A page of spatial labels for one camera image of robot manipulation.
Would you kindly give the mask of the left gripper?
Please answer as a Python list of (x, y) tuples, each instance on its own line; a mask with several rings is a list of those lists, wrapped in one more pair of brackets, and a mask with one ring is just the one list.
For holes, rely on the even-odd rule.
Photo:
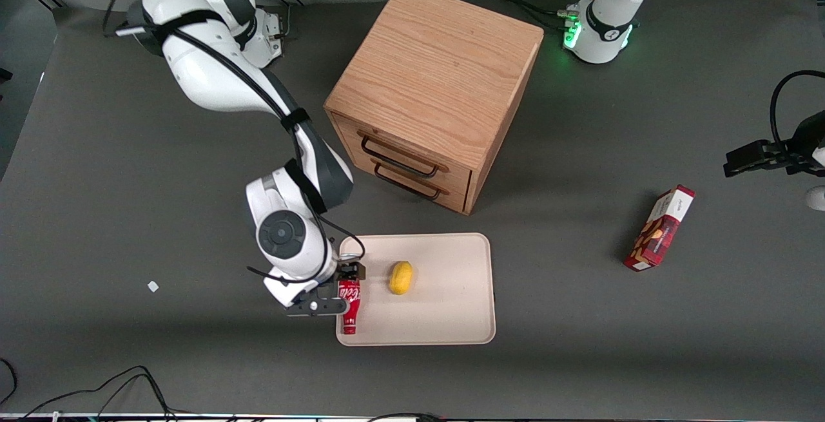
[[(786, 141), (786, 147), (795, 159), (799, 170), (787, 170), (788, 175), (793, 173), (809, 173), (816, 177), (823, 177), (823, 143), (824, 143), (824, 111), (802, 120), (793, 132), (792, 138)], [(740, 173), (753, 169), (784, 169), (790, 166), (786, 153), (782, 151), (782, 143), (768, 140), (755, 140), (741, 146), (725, 155), (724, 174), (726, 178), (735, 177)]]

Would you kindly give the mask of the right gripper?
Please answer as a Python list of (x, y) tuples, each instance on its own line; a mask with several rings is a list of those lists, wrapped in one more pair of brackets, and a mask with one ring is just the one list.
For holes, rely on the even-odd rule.
[[(310, 279), (304, 282), (283, 282), (277, 278), (292, 280), (277, 267), (272, 267), (264, 277), (264, 285), (286, 310), (340, 310), (341, 298), (333, 286), (333, 278)], [(338, 266), (338, 282), (360, 282), (360, 262)]]

